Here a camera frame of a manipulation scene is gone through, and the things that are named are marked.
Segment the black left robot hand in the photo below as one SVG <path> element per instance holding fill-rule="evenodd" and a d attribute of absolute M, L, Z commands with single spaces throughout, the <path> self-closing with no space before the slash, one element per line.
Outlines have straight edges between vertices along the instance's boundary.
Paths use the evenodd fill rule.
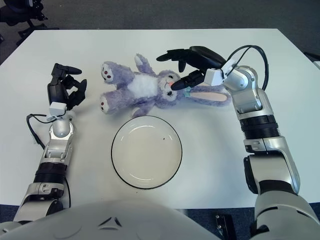
<path fill-rule="evenodd" d="M 87 80 L 77 81 L 72 75 L 80 75 L 76 67 L 55 63 L 51 72 L 52 79 L 47 85 L 49 104 L 52 102 L 66 104 L 70 111 L 86 98 Z"/>

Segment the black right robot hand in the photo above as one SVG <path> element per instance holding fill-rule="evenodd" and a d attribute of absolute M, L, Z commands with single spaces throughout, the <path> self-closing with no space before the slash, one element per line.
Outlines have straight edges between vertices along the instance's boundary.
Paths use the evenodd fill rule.
<path fill-rule="evenodd" d="M 193 88 L 203 83 L 208 69 L 219 69 L 226 63 L 226 60 L 221 55 L 204 46 L 168 50 L 165 54 L 158 56 L 156 60 L 159 62 L 177 61 L 180 73 L 185 70 L 186 65 L 196 68 L 195 71 L 173 83 L 171 86 L 173 91 L 188 87 Z"/>

